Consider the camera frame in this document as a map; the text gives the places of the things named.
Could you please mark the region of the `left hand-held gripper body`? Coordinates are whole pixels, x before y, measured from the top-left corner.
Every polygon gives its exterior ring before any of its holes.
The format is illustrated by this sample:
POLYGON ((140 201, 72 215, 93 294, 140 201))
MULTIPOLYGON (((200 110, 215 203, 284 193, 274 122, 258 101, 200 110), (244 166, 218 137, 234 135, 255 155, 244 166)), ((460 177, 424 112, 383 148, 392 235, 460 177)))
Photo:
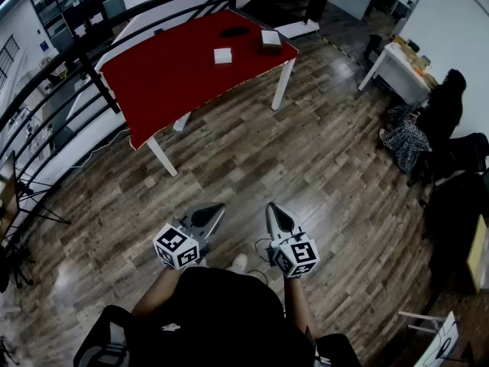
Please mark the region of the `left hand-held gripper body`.
POLYGON ((166 223, 153 238, 153 244, 160 261, 173 269, 202 264, 208 254, 207 240, 196 238, 193 228, 186 226, 182 219, 166 223))

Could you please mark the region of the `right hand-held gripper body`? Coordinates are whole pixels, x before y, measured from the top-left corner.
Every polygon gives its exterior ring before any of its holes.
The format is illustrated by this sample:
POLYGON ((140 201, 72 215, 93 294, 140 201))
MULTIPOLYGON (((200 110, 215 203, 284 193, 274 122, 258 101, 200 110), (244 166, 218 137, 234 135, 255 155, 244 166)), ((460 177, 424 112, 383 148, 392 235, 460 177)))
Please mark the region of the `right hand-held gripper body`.
POLYGON ((305 232, 285 239, 275 239, 270 247, 271 262, 282 271, 285 278, 299 278, 311 272, 319 262, 316 243, 305 232))

